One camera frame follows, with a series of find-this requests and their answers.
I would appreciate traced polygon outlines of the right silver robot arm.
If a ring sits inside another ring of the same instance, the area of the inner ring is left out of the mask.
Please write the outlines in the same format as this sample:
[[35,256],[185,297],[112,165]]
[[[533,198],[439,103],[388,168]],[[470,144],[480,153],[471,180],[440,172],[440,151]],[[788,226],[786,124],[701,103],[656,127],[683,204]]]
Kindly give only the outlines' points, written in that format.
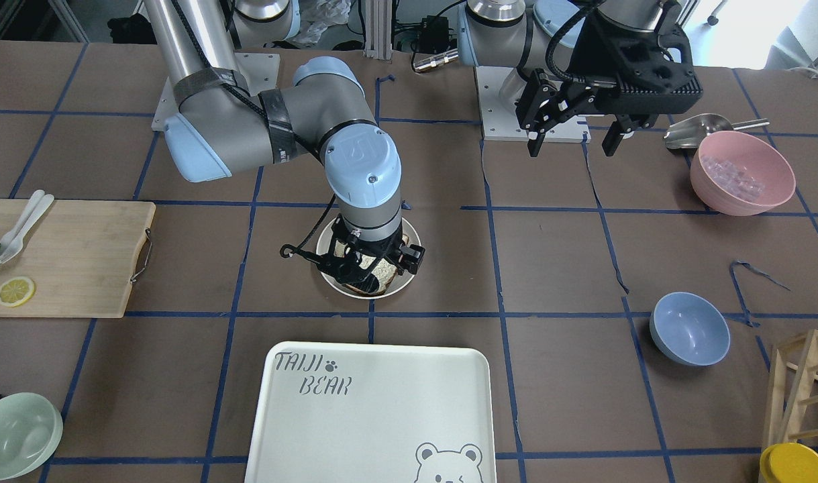
[[403,230],[396,144],[344,61],[313,58],[295,71],[291,87],[255,93],[218,2],[146,7],[176,102],[176,113],[161,123],[164,139],[185,180],[228,178],[308,152],[325,169],[340,212],[322,254],[286,244],[280,256],[302,257],[367,297],[385,293],[397,276],[417,274],[426,251]]

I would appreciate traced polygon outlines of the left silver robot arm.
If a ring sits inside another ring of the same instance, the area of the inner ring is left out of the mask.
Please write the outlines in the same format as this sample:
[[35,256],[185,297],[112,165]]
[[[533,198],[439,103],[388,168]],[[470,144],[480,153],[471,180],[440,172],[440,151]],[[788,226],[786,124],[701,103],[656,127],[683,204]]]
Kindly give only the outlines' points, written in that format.
[[529,155],[560,123],[611,114],[602,147],[613,156],[627,134],[703,97],[681,10],[678,1],[468,1],[458,55],[525,81],[514,113]]

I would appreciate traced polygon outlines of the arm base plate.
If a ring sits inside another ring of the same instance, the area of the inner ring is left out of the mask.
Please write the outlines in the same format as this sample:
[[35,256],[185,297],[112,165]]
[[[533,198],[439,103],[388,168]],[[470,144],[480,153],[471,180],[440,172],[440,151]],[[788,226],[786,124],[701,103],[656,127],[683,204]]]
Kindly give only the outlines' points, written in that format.
[[[280,70],[280,56],[274,53],[235,52],[240,73],[249,86],[248,92],[257,95],[261,91],[270,91],[276,88]],[[164,81],[163,90],[155,110],[153,131],[166,131],[167,119],[178,113],[178,103],[173,94],[173,83],[170,79]]]
[[[526,142],[527,131],[519,125],[515,112],[526,81],[516,68],[509,67],[479,66],[475,74],[484,138]],[[559,123],[544,137],[544,143],[589,143],[591,140],[589,123],[580,116]]]

